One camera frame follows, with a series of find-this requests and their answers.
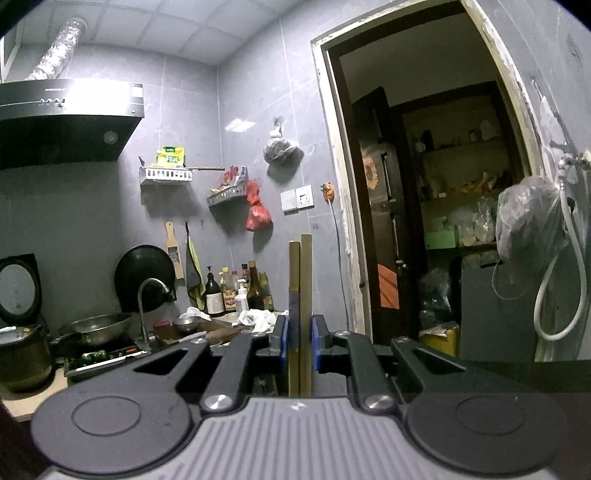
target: countertop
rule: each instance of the countertop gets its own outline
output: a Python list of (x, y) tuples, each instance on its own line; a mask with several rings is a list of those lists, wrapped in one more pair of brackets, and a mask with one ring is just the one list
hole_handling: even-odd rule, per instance
[(54, 393), (68, 387), (64, 369), (58, 368), (51, 383), (46, 383), (41, 388), (28, 393), (2, 393), (2, 402), (17, 421), (31, 420), (33, 413), (46, 399)]

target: light switch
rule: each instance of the light switch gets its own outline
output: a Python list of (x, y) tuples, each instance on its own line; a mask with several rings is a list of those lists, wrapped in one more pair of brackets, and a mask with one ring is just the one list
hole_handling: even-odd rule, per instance
[(297, 199), (295, 190), (287, 190), (281, 192), (281, 210), (284, 212), (290, 212), (297, 210)]

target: white cloth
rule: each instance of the white cloth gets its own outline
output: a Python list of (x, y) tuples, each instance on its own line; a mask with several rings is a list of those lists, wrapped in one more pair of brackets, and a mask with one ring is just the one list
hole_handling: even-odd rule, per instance
[(181, 313), (181, 315), (179, 315), (178, 318), (180, 318), (181, 320), (184, 320), (185, 318), (192, 318), (192, 317), (198, 317), (203, 320), (207, 320), (208, 322), (212, 321), (212, 318), (207, 313), (202, 312), (201, 310), (199, 310), (195, 307), (189, 307), (187, 309), (187, 311), (185, 313)]
[[(279, 312), (277, 315), (288, 315), (288, 311)], [(254, 326), (253, 332), (270, 333), (277, 321), (277, 315), (269, 310), (243, 310), (240, 312), (238, 320), (232, 326), (238, 324), (246, 325), (247, 327)]]

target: green box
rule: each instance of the green box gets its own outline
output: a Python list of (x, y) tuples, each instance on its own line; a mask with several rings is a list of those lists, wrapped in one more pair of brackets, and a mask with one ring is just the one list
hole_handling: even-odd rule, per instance
[(457, 229), (441, 230), (439, 232), (425, 233), (425, 248), (427, 250), (444, 250), (458, 246)]

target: wooden door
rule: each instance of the wooden door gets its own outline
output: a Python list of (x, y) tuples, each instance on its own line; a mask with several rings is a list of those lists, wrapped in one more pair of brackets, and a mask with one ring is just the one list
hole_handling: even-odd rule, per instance
[[(405, 198), (403, 175), (398, 164), (388, 99), (383, 88), (378, 88), (353, 104), (355, 131), (363, 158), (365, 177), (356, 177), (357, 188), (367, 189), (374, 230), (373, 245), (376, 263), (396, 273), (399, 309), (381, 309), (372, 315), (375, 343), (388, 343), (399, 335), (418, 336), (418, 288), (420, 266), (416, 242)], [(416, 190), (413, 181), (410, 187)], [(420, 250), (424, 250), (422, 237)], [(368, 265), (377, 269), (378, 265)]]

